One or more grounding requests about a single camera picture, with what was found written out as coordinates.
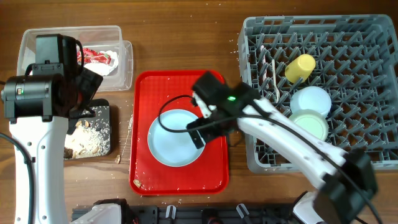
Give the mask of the red snack wrapper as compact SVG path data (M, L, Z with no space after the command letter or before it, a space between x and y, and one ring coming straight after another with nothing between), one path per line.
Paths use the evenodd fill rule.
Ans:
M103 63L105 65L109 65L112 60L110 54L106 52L97 52L89 48L83 48L83 51L79 50L77 52L77 59L79 63L83 61L84 64Z

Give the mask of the white napkin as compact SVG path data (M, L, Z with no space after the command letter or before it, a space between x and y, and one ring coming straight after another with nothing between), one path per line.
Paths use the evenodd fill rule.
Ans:
M114 71L119 65L118 54L111 50L106 51L106 53L111 58L109 65L107 65L105 63L88 63L88 64L85 64L84 67L91 70L92 72L95 72L95 73L101 75L101 76L110 75L111 72Z

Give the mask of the white plastic fork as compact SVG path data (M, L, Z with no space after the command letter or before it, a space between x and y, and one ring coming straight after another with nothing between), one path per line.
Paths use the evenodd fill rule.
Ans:
M264 89L264 81L267 77L267 62L266 62L266 48L262 45L260 48L260 56L261 56L261 69L260 69L260 81L261 81L261 89Z

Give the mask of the light blue dinner plate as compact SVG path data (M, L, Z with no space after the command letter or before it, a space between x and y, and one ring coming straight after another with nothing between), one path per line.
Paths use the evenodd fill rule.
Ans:
M169 167L183 167L197 160L204 147L196 148L188 133L172 133L170 129L184 129L198 118L195 114L181 109L169 110L156 118L148 131L147 143L151 154L161 164Z

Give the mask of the yellow plastic cup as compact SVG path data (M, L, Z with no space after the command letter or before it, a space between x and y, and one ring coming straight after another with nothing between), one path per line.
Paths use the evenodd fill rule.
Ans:
M313 72L315 66L316 61L311 55L300 55L286 66L285 77L291 83L295 83L299 78L304 82Z

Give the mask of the light blue bowl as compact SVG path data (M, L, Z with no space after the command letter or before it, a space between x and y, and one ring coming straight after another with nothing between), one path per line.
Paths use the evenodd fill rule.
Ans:
M292 113L300 110L314 110L326 118L331 110L331 97L324 89L309 86L292 95L290 109Z

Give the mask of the green small plate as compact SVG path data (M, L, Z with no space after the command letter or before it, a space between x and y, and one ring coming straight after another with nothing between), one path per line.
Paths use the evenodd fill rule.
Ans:
M314 110L298 110L289 119L322 141L328 136L329 126L326 119Z

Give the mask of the brown food scraps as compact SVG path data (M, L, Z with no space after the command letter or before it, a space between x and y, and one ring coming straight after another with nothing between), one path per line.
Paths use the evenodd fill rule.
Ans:
M66 135L65 160L105 156L111 152L111 127L104 119L81 119L73 134Z

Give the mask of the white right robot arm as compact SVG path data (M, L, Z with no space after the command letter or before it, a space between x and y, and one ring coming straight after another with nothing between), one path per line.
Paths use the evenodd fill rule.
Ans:
M234 88L205 72L192 86L192 103L202 117L187 125L196 147L238 129L277 151L317 189L294 206L302 223L351 223L371 203L378 186L370 157L322 141L280 113L246 83Z

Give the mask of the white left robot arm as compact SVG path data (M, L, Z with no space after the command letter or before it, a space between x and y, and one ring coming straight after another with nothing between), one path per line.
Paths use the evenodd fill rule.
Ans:
M15 149L16 223L67 223L64 160L111 149L111 108L95 99L103 77L84 66L79 40L38 35L35 61L3 84Z

